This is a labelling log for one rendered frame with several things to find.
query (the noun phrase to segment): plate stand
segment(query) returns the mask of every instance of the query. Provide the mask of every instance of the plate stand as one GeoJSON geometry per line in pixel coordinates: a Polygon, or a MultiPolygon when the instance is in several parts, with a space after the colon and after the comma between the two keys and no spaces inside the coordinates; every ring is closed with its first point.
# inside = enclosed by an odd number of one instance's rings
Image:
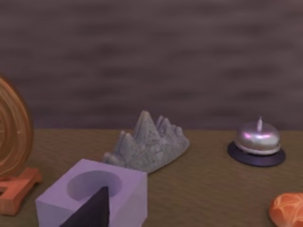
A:
{"type": "Polygon", "coordinates": [[[0,214],[14,216],[20,204],[36,183],[42,182],[39,169],[27,167],[17,177],[0,180],[0,214]]]}

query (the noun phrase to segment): wooden table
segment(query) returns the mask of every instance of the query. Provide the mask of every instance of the wooden table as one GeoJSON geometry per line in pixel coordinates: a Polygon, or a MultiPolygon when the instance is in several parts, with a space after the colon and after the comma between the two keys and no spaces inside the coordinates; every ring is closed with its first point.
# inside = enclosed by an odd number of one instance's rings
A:
{"type": "MultiPolygon", "coordinates": [[[[28,166],[44,182],[33,189],[15,217],[1,227],[38,227],[35,198],[81,158],[101,160],[112,151],[117,130],[36,130],[28,166]]],[[[287,160],[256,168],[231,159],[232,131],[185,131],[187,153],[149,176],[149,217],[143,227],[271,227],[270,201],[283,192],[303,191],[303,132],[283,131],[287,160]]]]}

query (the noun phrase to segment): wall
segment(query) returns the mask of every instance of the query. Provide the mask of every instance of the wall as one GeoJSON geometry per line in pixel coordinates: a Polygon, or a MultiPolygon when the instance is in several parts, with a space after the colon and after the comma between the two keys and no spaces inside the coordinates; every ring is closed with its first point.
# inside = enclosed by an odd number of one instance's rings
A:
{"type": "Polygon", "coordinates": [[[300,0],[2,0],[0,71],[36,127],[303,129],[300,0]]]}

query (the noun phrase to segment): gray rock sculpture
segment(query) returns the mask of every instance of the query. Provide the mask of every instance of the gray rock sculpture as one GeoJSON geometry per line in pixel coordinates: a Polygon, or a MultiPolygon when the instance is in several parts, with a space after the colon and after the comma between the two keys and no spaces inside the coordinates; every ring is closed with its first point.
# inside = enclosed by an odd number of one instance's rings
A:
{"type": "Polygon", "coordinates": [[[189,147],[183,130],[160,116],[155,125],[142,111],[133,135],[121,131],[114,151],[105,153],[103,163],[152,173],[181,156],[189,147]]]}

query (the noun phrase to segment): round wooden disc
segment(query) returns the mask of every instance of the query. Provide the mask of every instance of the round wooden disc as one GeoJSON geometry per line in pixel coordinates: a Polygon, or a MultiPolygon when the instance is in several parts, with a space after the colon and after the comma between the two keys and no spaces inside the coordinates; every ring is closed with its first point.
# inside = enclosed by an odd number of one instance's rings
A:
{"type": "Polygon", "coordinates": [[[18,172],[27,161],[34,129],[19,92],[0,76],[0,178],[18,172]]]}

